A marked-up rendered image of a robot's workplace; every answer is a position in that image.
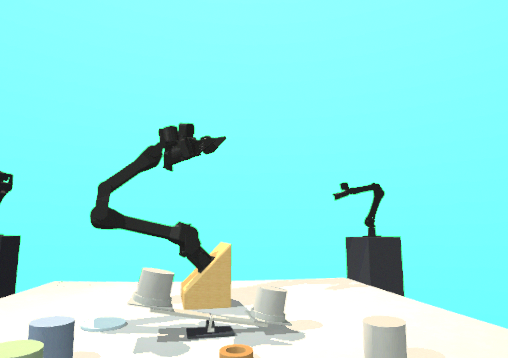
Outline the orange ring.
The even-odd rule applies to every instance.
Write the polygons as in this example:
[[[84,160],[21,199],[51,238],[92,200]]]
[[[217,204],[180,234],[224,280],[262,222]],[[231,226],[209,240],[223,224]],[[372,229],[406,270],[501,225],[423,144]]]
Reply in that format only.
[[[253,358],[253,349],[244,344],[230,344],[219,349],[219,358]]]

